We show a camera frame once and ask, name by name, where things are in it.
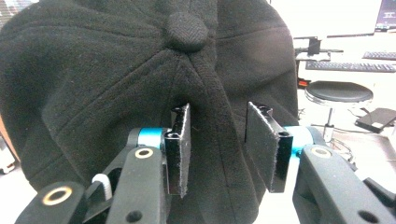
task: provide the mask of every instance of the white floor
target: white floor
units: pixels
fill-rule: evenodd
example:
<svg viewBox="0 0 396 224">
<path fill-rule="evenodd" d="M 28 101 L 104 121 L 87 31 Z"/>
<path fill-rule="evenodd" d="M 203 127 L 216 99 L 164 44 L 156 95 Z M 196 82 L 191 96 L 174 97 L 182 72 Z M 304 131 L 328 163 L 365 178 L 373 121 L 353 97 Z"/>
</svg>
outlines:
<svg viewBox="0 0 396 224">
<path fill-rule="evenodd" d="M 302 91 L 299 91 L 299 107 L 303 109 L 301 125 L 326 123 L 328 108 L 308 102 Z M 334 138 L 351 147 L 359 169 L 385 188 L 396 192 L 396 151 L 388 139 L 393 129 L 387 128 L 381 134 L 367 133 L 354 125 L 357 117 L 352 115 L 354 113 L 362 116 L 364 113 L 359 110 L 353 110 L 352 113 L 350 111 L 336 112 L 334 118 L 336 127 L 365 133 L 337 131 L 334 133 Z M 285 193 L 264 195 L 256 224 L 299 223 L 291 202 L 298 164 L 298 160 L 292 160 L 290 163 L 290 178 Z M 34 196 L 35 191 L 24 178 L 19 166 L 8 175 L 0 175 L 0 223 L 14 223 L 19 213 Z"/>
</svg>

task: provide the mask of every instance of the stool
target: stool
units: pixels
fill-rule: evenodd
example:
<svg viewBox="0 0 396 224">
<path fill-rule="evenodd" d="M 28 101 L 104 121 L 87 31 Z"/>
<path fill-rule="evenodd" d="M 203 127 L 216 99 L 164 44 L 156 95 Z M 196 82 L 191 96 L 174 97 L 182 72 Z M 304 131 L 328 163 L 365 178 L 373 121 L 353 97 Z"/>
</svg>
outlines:
<svg viewBox="0 0 396 224">
<path fill-rule="evenodd" d="M 316 81 L 305 88 L 308 100 L 330 107 L 329 119 L 323 130 L 325 142 L 332 141 L 332 115 L 335 108 L 362 108 L 373 99 L 373 92 L 361 85 L 352 82 Z"/>
</svg>

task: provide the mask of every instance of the keyboard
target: keyboard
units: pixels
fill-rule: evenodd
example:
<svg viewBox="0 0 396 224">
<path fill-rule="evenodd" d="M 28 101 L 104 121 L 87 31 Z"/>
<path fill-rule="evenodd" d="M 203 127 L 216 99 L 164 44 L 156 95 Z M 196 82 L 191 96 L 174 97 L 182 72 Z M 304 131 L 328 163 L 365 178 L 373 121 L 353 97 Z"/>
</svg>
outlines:
<svg viewBox="0 0 396 224">
<path fill-rule="evenodd" d="M 370 73 L 395 73 L 392 64 L 387 63 L 334 63 L 334 62 L 306 62 L 306 70 L 347 71 Z"/>
<path fill-rule="evenodd" d="M 377 59 L 377 60 L 396 61 L 396 52 L 366 51 L 364 53 L 364 55 L 363 55 L 363 59 Z"/>
</svg>

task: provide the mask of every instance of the cap button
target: cap button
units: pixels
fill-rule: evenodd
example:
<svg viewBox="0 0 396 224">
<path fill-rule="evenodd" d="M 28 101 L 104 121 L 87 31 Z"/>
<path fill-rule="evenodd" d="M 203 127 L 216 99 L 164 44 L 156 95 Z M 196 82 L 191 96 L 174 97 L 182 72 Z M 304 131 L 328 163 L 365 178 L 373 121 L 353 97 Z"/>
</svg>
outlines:
<svg viewBox="0 0 396 224">
<path fill-rule="evenodd" d="M 195 52 L 204 47 L 208 30 L 199 18 L 187 12 L 177 12 L 169 16 L 166 33 L 169 48 Z"/>
</svg>

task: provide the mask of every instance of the monitor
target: monitor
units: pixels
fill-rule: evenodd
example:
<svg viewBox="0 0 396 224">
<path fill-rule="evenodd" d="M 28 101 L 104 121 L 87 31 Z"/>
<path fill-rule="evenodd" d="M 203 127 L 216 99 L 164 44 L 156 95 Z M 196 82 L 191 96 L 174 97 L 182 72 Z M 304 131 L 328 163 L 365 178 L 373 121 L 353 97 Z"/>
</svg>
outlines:
<svg viewBox="0 0 396 224">
<path fill-rule="evenodd" d="M 322 39 L 373 35 L 381 0 L 271 0 L 270 4 L 294 39 L 309 39 L 308 55 L 314 55 L 319 54 Z"/>
<path fill-rule="evenodd" d="M 377 31 L 396 29 L 396 0 L 382 0 L 375 29 Z"/>
</svg>

